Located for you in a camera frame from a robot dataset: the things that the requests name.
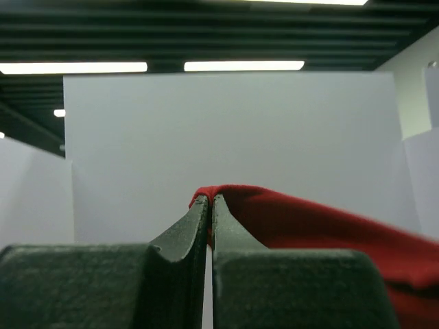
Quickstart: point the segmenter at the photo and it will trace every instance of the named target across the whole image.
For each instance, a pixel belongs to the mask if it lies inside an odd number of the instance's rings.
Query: ceiling
[[[439,25],[435,0],[57,2],[0,1],[0,62],[141,60],[152,74],[187,60],[305,60],[305,71],[371,71]],[[62,155],[56,108],[61,76],[0,73],[0,132]]]

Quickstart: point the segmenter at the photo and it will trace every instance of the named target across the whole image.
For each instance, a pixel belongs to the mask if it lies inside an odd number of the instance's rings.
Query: white panel
[[[431,129],[424,69],[438,60],[439,27],[417,40],[378,68],[394,74],[403,137]]]
[[[79,241],[149,241],[226,183],[420,231],[391,75],[66,77],[64,98]]]
[[[422,231],[439,239],[439,128],[404,143]]]
[[[425,84],[432,127],[439,127],[439,69],[425,70]]]
[[[72,243],[71,162],[0,139],[0,247]]]

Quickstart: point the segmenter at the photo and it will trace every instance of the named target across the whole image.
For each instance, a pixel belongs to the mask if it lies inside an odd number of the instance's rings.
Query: ceiling beam
[[[179,21],[259,21],[264,23],[270,22],[289,22],[289,23],[339,23],[339,24],[378,24],[378,25],[422,25],[428,19],[419,16],[373,16],[360,14],[339,15],[339,14],[312,14],[306,13],[284,13],[278,12],[257,12],[251,10],[233,11],[233,10],[90,10],[79,8],[53,8],[14,5],[2,6],[0,10],[0,20],[13,18],[17,23],[26,23],[30,18],[41,19],[42,22],[47,19],[57,19],[62,25],[63,19],[78,19],[79,21],[90,19],[110,19],[112,23],[118,24],[126,22],[126,19],[154,19],[155,21],[175,19]]]
[[[180,34],[212,34],[215,33],[218,36],[227,35],[285,35],[285,36],[380,36],[380,37],[399,37],[409,36],[412,31],[407,28],[334,28],[334,27],[272,27],[255,26],[255,27],[236,27],[236,26],[204,26],[202,28],[198,26],[184,26],[184,25],[111,25],[111,24],[95,24],[88,25],[83,24],[47,24],[47,23],[2,23],[0,24],[1,31],[0,36],[10,35],[15,32],[23,32],[23,37],[34,37],[35,33],[47,32],[51,34],[64,34],[71,32],[74,36],[83,34],[88,36],[90,33],[108,34],[114,36],[114,33],[118,34],[139,34],[139,37],[148,37],[148,34],[169,34],[170,36],[177,37]]]
[[[27,126],[29,126],[32,129],[37,130],[38,132],[44,134],[51,140],[57,142],[59,145],[64,144],[63,138],[58,136],[57,134],[53,133],[52,131],[48,130],[47,128],[43,127],[39,123],[35,122],[34,120],[29,119],[28,117],[22,115],[21,113],[17,112],[13,107],[9,106],[6,102],[0,99],[0,109],[4,112],[8,113],[11,117],[14,117],[18,119],[19,121],[23,122]]]
[[[344,39],[267,39],[267,38],[253,38],[238,40],[236,38],[218,38],[212,35],[210,38],[2,38],[0,37],[0,45],[15,46],[15,45],[33,45],[33,49],[42,49],[44,46],[53,45],[62,47],[63,45],[78,45],[78,46],[107,46],[107,47],[122,47],[122,46],[172,46],[172,47],[187,47],[187,46],[277,46],[277,47],[376,47],[376,48],[392,48],[396,46],[396,40],[344,40]]]
[[[0,60],[146,60],[151,57],[179,57],[179,58],[306,58],[308,56],[393,56],[393,49],[197,49],[196,47],[176,47],[174,49],[149,49],[136,47],[135,49],[23,49],[4,50],[0,48]]]

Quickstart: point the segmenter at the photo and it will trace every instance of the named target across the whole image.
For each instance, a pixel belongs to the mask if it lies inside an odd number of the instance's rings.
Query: cloth fold
[[[386,283],[401,328],[439,328],[438,243],[257,186],[202,187],[191,204],[198,195],[206,195],[212,203],[217,194],[224,196],[231,214],[269,248],[341,248],[369,255]]]

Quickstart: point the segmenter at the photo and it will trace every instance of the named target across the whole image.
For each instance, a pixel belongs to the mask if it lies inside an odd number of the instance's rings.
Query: ceiling light
[[[302,60],[288,61],[236,61],[236,62],[186,62],[186,72],[201,71],[297,71],[303,68]]]
[[[246,0],[263,2],[308,3],[311,5],[365,5],[368,0]]]
[[[3,74],[74,74],[146,72],[145,62],[0,63]]]
[[[54,115],[57,118],[64,118],[66,116],[66,110],[54,110]]]

